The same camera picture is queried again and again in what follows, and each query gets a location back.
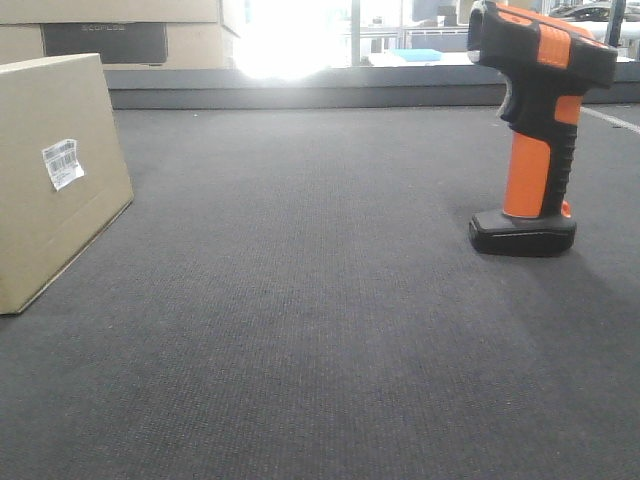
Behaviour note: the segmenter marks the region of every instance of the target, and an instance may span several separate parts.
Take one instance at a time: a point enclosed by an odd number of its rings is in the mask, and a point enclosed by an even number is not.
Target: barcode scanner
[[[611,86],[617,50],[583,28],[486,0],[471,9],[467,50],[506,77],[499,115],[514,132],[503,208],[472,217],[471,243],[483,253],[558,255],[576,232],[564,195],[582,98]]]

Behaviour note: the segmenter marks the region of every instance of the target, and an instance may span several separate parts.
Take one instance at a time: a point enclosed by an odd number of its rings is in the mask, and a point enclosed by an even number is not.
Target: box stack
[[[99,53],[107,70],[233,66],[243,0],[0,0],[0,64]]]

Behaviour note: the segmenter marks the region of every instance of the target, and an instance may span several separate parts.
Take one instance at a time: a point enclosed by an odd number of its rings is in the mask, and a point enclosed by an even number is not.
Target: cardboard box
[[[219,7],[219,0],[0,0],[0,23],[218,22]]]
[[[229,68],[236,41],[215,23],[0,25],[0,64],[98,52],[106,70]]]
[[[98,55],[0,66],[0,314],[26,308],[126,207]]]

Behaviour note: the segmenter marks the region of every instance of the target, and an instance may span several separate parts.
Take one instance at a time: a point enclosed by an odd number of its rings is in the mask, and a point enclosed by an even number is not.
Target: orange scanner handle
[[[521,107],[528,111],[528,102]],[[538,218],[566,211],[566,193],[577,136],[582,96],[559,95],[544,103],[553,111],[521,113],[510,126],[514,130],[504,213],[512,217]]]

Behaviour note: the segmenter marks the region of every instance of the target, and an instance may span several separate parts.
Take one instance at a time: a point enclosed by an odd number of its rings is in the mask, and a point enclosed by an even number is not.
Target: car
[[[561,5],[551,10],[549,16],[566,22],[608,22],[610,14],[611,2],[593,2],[584,5]],[[640,2],[629,1],[624,19],[631,22],[640,21]]]

